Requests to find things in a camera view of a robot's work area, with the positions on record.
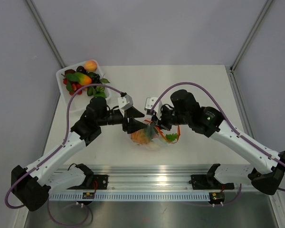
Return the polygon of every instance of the strawberry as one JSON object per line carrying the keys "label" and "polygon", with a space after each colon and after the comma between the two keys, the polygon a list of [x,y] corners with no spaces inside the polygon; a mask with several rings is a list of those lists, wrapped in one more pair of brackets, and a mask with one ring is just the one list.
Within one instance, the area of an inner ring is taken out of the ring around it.
{"label": "strawberry", "polygon": [[80,89],[82,87],[82,85],[80,85],[79,83],[76,84],[77,89]]}

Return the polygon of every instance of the red fruit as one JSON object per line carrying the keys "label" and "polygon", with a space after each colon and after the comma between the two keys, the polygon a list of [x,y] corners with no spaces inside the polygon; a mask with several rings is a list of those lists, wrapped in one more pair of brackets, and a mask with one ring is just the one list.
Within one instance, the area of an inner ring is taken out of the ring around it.
{"label": "red fruit", "polygon": [[72,89],[73,89],[74,91],[76,91],[76,90],[77,90],[77,87],[76,87],[76,85],[75,85],[75,84],[72,84]]}
{"label": "red fruit", "polygon": [[68,70],[65,71],[65,75],[66,75],[66,74],[73,74],[73,73],[75,73],[75,72],[76,72],[76,71],[73,70],[73,69],[68,69]]}

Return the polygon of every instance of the mounting plate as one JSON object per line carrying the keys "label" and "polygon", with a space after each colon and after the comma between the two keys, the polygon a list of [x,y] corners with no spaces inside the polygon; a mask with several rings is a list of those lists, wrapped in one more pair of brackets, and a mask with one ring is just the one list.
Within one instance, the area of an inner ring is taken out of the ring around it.
{"label": "mounting plate", "polygon": [[94,190],[94,181],[97,182],[98,190],[107,190],[108,187],[108,180],[109,180],[109,175],[99,175],[99,174],[94,174],[92,183],[90,186],[84,186],[84,185],[79,185],[79,186],[73,186],[71,188],[68,188],[70,190]]}
{"label": "mounting plate", "polygon": [[[189,181],[189,184],[192,184],[193,190],[222,190],[223,188],[223,184],[219,183],[218,181],[215,186],[210,186],[205,174],[191,175],[191,180]],[[233,190],[234,184],[227,183],[225,184],[224,189]]]}

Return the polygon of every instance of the metal floor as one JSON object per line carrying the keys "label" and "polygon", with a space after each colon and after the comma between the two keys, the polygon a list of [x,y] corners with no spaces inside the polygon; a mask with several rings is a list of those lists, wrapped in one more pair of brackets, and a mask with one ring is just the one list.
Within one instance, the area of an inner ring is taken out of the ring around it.
{"label": "metal floor", "polygon": [[[235,193],[227,193],[229,201]],[[69,202],[51,202],[56,220],[73,225],[83,220],[86,210],[79,207],[61,211]],[[212,208],[195,202],[93,202],[93,222],[85,228],[277,228],[269,197],[260,193],[242,193],[230,206]],[[44,205],[30,212],[25,228],[60,228],[52,222]]]}

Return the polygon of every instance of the green leaf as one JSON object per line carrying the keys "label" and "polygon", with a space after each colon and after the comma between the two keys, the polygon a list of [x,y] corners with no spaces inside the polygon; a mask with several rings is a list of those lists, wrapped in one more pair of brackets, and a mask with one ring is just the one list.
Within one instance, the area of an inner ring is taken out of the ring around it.
{"label": "green leaf", "polygon": [[92,88],[93,96],[95,96],[97,91],[93,87],[91,87],[91,88]]}
{"label": "green leaf", "polygon": [[177,136],[178,136],[178,134],[174,133],[174,134],[167,134],[165,137],[168,141],[173,142],[173,141],[177,140]]}
{"label": "green leaf", "polygon": [[106,78],[102,78],[102,79],[100,79],[100,82],[101,82],[101,83],[110,83],[110,82],[109,82],[109,80],[108,80],[108,79],[106,79]]}
{"label": "green leaf", "polygon": [[106,95],[105,95],[104,92],[97,93],[97,94],[95,94],[94,96],[95,96],[95,97],[96,97],[96,96],[102,96],[102,97],[106,98]]}
{"label": "green leaf", "polygon": [[105,90],[105,88],[103,86],[96,86],[96,91],[97,92],[103,92]]}
{"label": "green leaf", "polygon": [[69,91],[69,92],[74,92],[74,90],[72,89],[72,85],[71,85],[71,83],[70,83],[70,81],[68,80],[67,82],[66,82],[66,89]]}
{"label": "green leaf", "polygon": [[66,74],[66,79],[71,82],[79,82],[79,78],[74,74]]}

